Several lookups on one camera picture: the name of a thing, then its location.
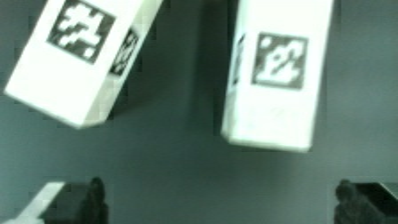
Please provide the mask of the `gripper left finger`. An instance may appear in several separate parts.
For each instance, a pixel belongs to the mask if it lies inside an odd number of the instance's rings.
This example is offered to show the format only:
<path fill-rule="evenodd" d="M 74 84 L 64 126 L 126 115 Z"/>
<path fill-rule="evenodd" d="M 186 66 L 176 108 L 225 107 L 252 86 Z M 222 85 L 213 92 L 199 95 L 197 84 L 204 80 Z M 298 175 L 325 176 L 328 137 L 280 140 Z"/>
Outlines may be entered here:
<path fill-rule="evenodd" d="M 10 224 L 108 224 L 104 184 L 48 182 Z"/>

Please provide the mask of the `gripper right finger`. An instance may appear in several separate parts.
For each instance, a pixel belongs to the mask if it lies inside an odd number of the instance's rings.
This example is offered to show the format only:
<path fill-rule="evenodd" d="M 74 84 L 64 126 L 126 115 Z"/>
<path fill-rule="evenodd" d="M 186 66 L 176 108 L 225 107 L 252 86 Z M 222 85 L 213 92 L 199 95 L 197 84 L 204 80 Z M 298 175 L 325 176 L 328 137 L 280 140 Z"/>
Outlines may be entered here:
<path fill-rule="evenodd" d="M 339 181 L 334 224 L 398 224 L 398 183 Z"/>

